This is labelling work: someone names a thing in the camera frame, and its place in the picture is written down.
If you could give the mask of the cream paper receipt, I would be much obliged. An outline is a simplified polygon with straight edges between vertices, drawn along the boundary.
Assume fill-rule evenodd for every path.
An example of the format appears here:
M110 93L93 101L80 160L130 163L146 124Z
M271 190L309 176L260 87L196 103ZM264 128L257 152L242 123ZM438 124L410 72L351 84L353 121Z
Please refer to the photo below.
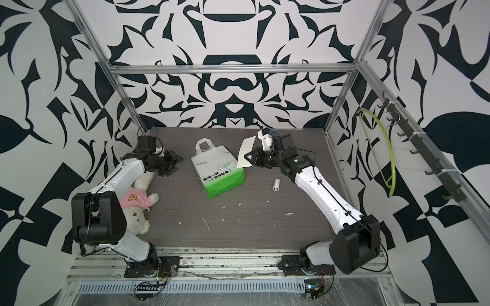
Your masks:
M242 141L237 158L237 168L247 168L252 166L248 158L251 158L251 152L254 149L255 140L256 136L252 136L245 138Z

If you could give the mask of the white green paper bag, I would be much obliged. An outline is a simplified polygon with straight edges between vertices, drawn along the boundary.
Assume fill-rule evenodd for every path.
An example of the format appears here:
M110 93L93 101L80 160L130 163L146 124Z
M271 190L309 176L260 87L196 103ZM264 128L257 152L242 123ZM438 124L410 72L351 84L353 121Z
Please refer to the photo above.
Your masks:
M245 182L244 170L237 167L237 159L223 146L215 146L208 138L197 141L196 154L191 162L208 199L222 195Z

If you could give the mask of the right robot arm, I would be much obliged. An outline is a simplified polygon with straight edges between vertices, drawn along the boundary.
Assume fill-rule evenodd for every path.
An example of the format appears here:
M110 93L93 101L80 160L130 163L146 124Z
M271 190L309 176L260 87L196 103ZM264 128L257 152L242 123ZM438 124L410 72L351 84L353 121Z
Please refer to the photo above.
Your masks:
M349 204L328 183L309 155L310 150L295 146L291 134L277 135L264 129L242 141L239 160L248 167L279 168L328 220L334 239L304 247L303 269L332 265L344 274L351 274L363 269L384 250L380 223L375 216L365 215Z

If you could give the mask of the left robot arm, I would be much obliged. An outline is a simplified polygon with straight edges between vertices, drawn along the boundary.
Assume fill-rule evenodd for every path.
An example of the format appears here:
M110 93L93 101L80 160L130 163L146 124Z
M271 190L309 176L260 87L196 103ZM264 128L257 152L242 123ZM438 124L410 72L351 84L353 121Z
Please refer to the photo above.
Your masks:
M129 265L156 269L160 259L153 244L145 242L127 229L121 207L124 193L144 174L170 175L183 158L171 150L136 149L126 154L115 170L87 193L71 200L73 239L80 245L102 245L124 257Z

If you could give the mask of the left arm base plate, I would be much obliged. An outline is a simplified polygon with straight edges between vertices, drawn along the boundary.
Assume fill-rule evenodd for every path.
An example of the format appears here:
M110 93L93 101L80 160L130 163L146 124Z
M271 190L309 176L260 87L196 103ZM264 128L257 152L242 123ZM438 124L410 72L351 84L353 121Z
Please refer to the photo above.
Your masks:
M156 263L148 261L129 261L126 265L125 278L171 277L179 271L181 257L159 256Z

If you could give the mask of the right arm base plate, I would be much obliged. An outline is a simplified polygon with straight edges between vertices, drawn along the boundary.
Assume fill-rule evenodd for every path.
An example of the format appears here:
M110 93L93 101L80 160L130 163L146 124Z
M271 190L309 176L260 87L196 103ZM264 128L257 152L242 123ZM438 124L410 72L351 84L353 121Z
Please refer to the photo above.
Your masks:
M278 263L278 269L286 276L289 275L307 275L321 276L335 275L334 265L319 265L311 264L310 260L303 255L283 255Z

